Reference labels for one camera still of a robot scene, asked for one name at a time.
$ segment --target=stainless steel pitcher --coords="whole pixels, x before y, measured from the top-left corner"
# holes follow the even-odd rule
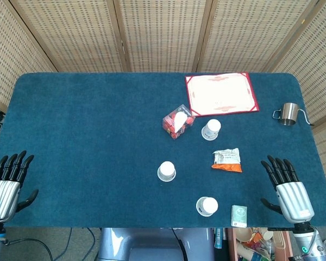
[[[305,121],[310,125],[313,126],[314,124],[311,124],[305,114],[305,111],[300,109],[299,106],[295,103],[292,102],[287,102],[284,103],[284,105],[282,106],[282,108],[280,110],[275,110],[273,112],[273,119],[278,119],[280,123],[284,124],[284,125],[294,125],[297,121],[297,115],[298,115],[298,111],[302,111],[304,113],[304,117],[305,117]],[[276,112],[280,112],[280,116],[279,117],[275,117],[275,113]]]

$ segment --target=pitcher handle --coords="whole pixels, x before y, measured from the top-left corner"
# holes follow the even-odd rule
[[[277,111],[281,111],[281,109],[280,109],[280,110],[275,110],[275,111],[273,112],[272,118],[273,118],[273,119],[280,120],[280,116],[279,116],[279,117],[274,117],[274,116],[275,116],[275,113],[276,113]]]
[[[306,114],[305,114],[305,111],[304,110],[302,110],[302,109],[298,109],[298,110],[300,110],[300,111],[302,111],[303,112],[303,114],[304,114],[304,117],[305,117],[305,121],[310,125],[310,126],[314,126],[314,124],[311,124],[309,121],[308,121],[308,119],[307,119],[307,117],[306,117]]]

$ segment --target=robotic hand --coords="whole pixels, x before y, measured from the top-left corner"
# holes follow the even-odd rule
[[[294,224],[294,228],[286,230],[293,231],[302,254],[290,257],[289,260],[325,261],[326,250],[319,232],[309,222],[315,213],[303,183],[298,180],[292,164],[287,159],[282,161],[268,156],[268,160],[272,167],[264,160],[261,164],[265,167],[274,190],[277,192],[279,206],[269,203],[265,198],[261,198],[261,202]]]
[[[7,244],[4,223],[11,220],[15,213],[21,211],[36,199],[39,190],[34,190],[23,202],[18,203],[18,196],[27,175],[29,164],[34,156],[30,155],[23,163],[26,151],[10,158],[4,156],[0,160],[0,249]]]

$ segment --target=paper cup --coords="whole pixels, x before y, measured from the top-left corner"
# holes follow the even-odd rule
[[[252,239],[252,229],[249,227],[236,227],[235,230],[235,238],[240,242],[249,242]]]
[[[203,127],[202,136],[206,140],[215,140],[220,129],[221,123],[218,120],[212,119]]]
[[[201,197],[196,203],[198,213],[202,216],[211,216],[218,209],[218,203],[213,197]]]
[[[268,231],[268,228],[266,228],[266,227],[261,227],[260,232],[261,232],[261,235],[262,235],[262,237],[263,237],[263,239],[265,241],[270,240],[274,235],[274,232],[273,231]]]
[[[158,168],[157,175],[161,181],[172,181],[176,176],[174,164],[170,161],[163,162]]]

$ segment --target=blue tablecloth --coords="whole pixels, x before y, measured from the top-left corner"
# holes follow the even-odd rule
[[[162,118],[188,106],[183,73],[30,73],[20,77],[0,136],[0,158],[27,150],[35,158],[21,191],[35,188],[35,202],[11,226],[229,227],[231,206],[248,207],[248,226],[288,226],[260,198],[277,203],[260,161],[287,158],[304,182],[315,210],[312,223],[326,225],[326,180],[310,126],[272,119],[285,102],[304,102],[294,76],[251,73],[260,111],[215,116],[219,137],[200,130],[196,118],[177,140]],[[243,173],[211,168],[213,151],[239,148]],[[160,181],[157,169],[172,161],[176,178]],[[202,217],[196,201],[216,198],[218,211]]]

